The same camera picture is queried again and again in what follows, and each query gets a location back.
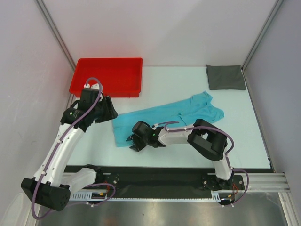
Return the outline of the light blue t-shirt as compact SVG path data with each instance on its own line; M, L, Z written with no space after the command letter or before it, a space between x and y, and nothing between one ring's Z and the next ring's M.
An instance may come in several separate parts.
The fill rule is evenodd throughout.
M177 121L180 127L191 125L196 119L215 123L224 118L224 111L213 106L212 99L213 97L204 91L181 101L120 114L112 121L115 144L117 147L130 146L127 138L138 121L149 125Z

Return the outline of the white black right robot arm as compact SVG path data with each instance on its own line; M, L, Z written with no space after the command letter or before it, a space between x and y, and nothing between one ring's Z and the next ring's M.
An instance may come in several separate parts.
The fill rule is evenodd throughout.
M234 183L234 169L228 154L234 148L233 138L223 130L203 119L189 126L171 128L178 121L157 123L152 126L138 121L132 127L132 134L126 139L131 142L130 149L139 152L147 146L153 148L185 144L193 147L200 155L212 161L215 180L222 189Z

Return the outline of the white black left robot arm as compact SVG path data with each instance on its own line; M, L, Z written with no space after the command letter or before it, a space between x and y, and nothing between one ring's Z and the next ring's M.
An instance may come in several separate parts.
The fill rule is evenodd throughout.
M118 115L111 98L103 94L100 81L94 79L96 83L90 85L91 80L86 81L80 98L64 111L55 141L44 162L31 178L24 178L21 182L21 188L32 205L61 211L74 193L89 185L99 188L105 182L101 167L90 164L63 178L73 150L88 127L113 120Z

